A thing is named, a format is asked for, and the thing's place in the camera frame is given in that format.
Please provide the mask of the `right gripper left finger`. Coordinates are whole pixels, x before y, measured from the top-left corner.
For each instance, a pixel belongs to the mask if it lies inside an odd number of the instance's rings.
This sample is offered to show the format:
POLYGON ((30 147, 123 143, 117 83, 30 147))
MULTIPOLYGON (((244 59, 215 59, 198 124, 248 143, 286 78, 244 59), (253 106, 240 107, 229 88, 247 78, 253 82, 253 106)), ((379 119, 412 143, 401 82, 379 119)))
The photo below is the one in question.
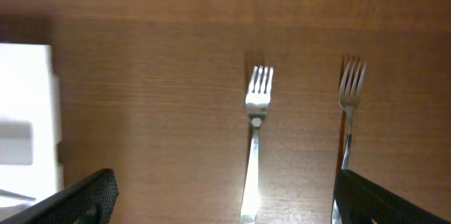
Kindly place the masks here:
POLYGON ((2 223, 108 224, 118 196, 113 169, 102 168, 2 223))

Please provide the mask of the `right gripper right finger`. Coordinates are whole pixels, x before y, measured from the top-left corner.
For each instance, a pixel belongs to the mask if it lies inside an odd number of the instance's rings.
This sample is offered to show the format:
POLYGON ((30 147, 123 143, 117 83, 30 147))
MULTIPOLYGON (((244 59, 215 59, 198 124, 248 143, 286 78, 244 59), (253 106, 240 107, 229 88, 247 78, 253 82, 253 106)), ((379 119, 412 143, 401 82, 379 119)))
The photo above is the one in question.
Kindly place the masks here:
POLYGON ((351 170, 341 170, 334 189, 342 224, 450 224, 351 170))

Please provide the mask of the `silver fork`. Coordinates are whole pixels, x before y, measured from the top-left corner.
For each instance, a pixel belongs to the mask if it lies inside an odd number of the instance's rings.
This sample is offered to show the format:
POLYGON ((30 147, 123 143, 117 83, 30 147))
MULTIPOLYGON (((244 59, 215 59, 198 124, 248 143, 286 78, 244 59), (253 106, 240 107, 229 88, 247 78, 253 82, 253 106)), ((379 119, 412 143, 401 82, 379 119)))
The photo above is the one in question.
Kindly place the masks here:
POLYGON ((20 201, 36 201, 34 197, 25 196, 22 194, 17 194, 14 192, 9 192, 4 189, 0 190, 0 196, 7 199, 15 199, 20 201))
POLYGON ((350 159, 350 147, 352 143, 353 117, 354 112, 357 110, 360 103, 365 74, 365 63, 356 60, 349 60, 340 81, 338 91, 338 104, 344 111, 347 122, 347 136, 340 167, 341 170, 348 168, 350 159))
POLYGON ((268 115, 274 68, 254 66, 245 97, 245 108, 252 129, 245 186, 240 210, 244 224, 255 224, 261 197, 259 193, 259 138, 261 126, 268 115))

